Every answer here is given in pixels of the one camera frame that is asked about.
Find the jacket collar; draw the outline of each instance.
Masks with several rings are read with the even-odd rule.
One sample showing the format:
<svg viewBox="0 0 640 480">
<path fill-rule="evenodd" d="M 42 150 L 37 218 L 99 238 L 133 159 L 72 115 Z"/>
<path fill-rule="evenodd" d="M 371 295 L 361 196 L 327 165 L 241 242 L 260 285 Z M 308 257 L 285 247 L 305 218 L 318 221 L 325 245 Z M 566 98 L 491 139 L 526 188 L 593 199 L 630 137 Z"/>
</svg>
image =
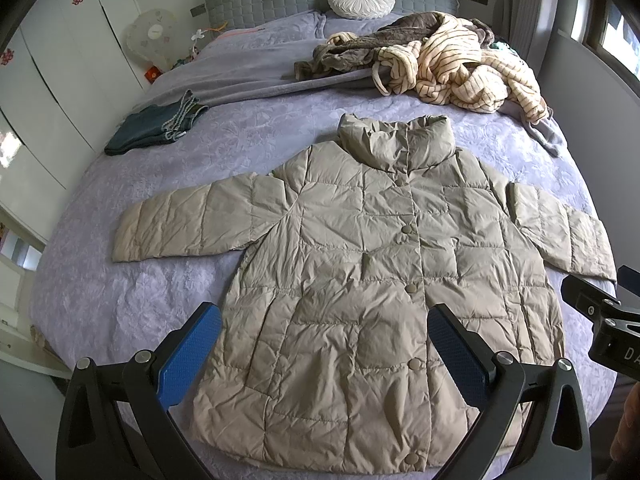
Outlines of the jacket collar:
<svg viewBox="0 0 640 480">
<path fill-rule="evenodd" d="M 424 116 L 409 123 L 383 123 L 344 114 L 340 145 L 357 161 L 389 172 L 408 173 L 440 164 L 456 149 L 449 118 Z"/>
</svg>

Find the metal screw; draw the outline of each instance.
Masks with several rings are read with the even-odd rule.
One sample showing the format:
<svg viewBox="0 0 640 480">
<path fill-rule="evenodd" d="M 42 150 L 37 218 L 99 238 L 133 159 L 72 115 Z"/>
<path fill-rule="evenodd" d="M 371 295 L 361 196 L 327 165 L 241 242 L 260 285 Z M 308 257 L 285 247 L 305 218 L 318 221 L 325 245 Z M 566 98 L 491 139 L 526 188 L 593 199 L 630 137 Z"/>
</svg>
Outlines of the metal screw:
<svg viewBox="0 0 640 480">
<path fill-rule="evenodd" d="M 90 364 L 91 364 L 91 359 L 89 359 L 88 357 L 81 357 L 78 359 L 78 362 L 76 363 L 76 368 L 78 370 L 85 370 L 89 367 Z"/>
<path fill-rule="evenodd" d="M 496 355 L 499 363 L 510 365 L 513 363 L 513 356 L 509 352 L 498 352 Z"/>
<path fill-rule="evenodd" d="M 148 363 L 151 361 L 151 352 L 149 350 L 141 350 L 134 357 L 137 363 Z"/>
<path fill-rule="evenodd" d="M 569 359 L 565 359 L 564 357 L 562 359 L 558 359 L 558 368 L 561 368 L 565 372 L 568 372 L 573 367 L 574 366 L 571 364 L 571 361 L 569 361 Z"/>
</svg>

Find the floor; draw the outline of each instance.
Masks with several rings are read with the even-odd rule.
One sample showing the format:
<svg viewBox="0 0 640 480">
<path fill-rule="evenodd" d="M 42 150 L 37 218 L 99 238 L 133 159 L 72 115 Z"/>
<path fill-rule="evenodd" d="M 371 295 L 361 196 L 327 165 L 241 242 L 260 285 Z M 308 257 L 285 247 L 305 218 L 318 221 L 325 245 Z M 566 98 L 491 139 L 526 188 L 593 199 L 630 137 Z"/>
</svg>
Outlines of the floor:
<svg viewBox="0 0 640 480">
<path fill-rule="evenodd" d="M 605 473 L 611 464 L 609 448 L 618 430 L 626 396 L 635 383 L 635 380 L 618 374 L 616 386 L 613 388 L 607 405 L 591 425 L 591 465 L 594 477 Z"/>
<path fill-rule="evenodd" d="M 55 480 L 64 400 L 49 376 L 0 360 L 0 416 L 42 480 Z"/>
</svg>

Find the curtain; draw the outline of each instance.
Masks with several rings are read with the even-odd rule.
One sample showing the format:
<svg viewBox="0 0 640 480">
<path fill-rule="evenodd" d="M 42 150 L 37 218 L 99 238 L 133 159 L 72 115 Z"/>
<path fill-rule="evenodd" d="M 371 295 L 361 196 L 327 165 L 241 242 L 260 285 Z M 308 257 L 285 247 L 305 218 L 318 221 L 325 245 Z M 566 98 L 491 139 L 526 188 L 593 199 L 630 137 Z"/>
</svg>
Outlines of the curtain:
<svg viewBox="0 0 640 480">
<path fill-rule="evenodd" d="M 503 35 L 536 75 L 545 57 L 557 6 L 558 0 L 505 0 L 509 13 L 503 13 Z"/>
</svg>

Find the striped garment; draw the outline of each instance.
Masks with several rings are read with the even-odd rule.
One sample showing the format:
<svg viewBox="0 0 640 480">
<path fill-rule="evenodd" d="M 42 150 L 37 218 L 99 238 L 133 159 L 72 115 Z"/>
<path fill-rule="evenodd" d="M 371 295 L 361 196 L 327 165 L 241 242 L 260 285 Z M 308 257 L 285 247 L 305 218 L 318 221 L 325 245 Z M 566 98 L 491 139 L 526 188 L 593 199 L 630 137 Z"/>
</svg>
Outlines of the striped garment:
<svg viewBox="0 0 640 480">
<path fill-rule="evenodd" d="M 480 48 L 468 20 L 439 14 L 443 22 L 430 38 L 378 50 L 373 80 L 382 95 L 415 89 L 424 102 L 484 114 L 508 99 L 520 104 L 533 124 L 548 117 L 533 70 L 523 60 L 508 51 Z M 380 80 L 381 65 L 391 67 L 388 88 Z"/>
</svg>

